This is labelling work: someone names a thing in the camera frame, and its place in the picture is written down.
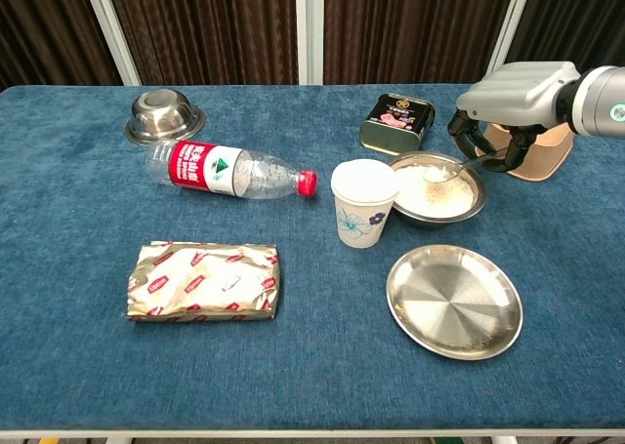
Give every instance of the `blue flower print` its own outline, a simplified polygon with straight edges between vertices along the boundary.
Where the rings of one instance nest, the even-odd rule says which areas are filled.
[[[385,216],[385,213],[376,213],[374,216],[369,218],[369,224],[380,224],[384,220]]]
[[[337,219],[339,221],[339,229],[347,232],[352,239],[357,239],[363,234],[371,232],[371,226],[361,217],[358,217],[357,215],[348,215],[345,210],[339,211]]]

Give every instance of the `metal plate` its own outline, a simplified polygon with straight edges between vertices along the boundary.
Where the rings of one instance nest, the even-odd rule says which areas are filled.
[[[387,279],[393,317],[415,342],[455,359],[508,349],[521,331],[519,294],[493,262],[457,246],[424,246],[403,255]]]

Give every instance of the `gold foil wrapper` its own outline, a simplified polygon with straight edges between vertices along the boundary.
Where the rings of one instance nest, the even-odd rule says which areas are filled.
[[[275,246],[152,242],[128,281],[131,320],[201,322],[275,316]]]

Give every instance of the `table edge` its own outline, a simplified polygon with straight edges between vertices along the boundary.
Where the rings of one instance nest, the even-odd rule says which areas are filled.
[[[0,438],[36,437],[142,437],[142,438],[383,438],[471,436],[625,436],[622,428],[484,428],[484,429],[0,429]]]

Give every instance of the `tin can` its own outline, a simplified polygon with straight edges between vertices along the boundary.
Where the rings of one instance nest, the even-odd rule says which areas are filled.
[[[416,151],[435,115],[429,101],[386,93],[360,124],[360,143],[391,155]]]

